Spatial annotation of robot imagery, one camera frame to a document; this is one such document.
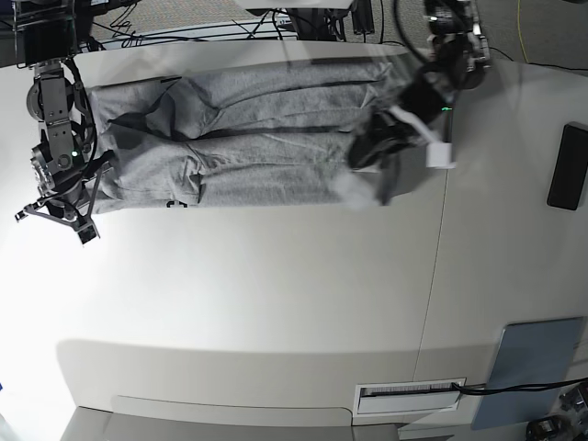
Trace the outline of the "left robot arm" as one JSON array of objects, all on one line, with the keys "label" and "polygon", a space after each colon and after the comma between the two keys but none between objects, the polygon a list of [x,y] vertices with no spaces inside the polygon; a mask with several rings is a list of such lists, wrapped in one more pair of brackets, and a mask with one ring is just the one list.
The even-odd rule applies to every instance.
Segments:
[{"label": "left robot arm", "polygon": [[383,165],[393,155],[423,146],[428,168],[450,169],[455,166],[450,140],[454,106],[462,91],[481,84],[491,65],[478,8],[474,1],[425,1],[428,54],[408,39],[398,1],[391,3],[391,14],[401,43],[420,67],[408,85],[371,109],[358,127],[347,164],[352,170]]}]

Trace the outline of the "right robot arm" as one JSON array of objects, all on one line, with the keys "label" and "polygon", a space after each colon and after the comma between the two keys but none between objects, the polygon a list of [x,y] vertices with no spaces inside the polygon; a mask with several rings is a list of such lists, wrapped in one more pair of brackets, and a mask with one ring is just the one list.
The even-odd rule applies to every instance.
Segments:
[{"label": "right robot arm", "polygon": [[82,243],[98,236],[92,214],[114,153],[99,153],[96,121],[74,57],[78,52],[74,1],[16,1],[17,57],[33,72],[29,115],[40,142],[31,151],[39,198],[19,211],[71,228]]}]

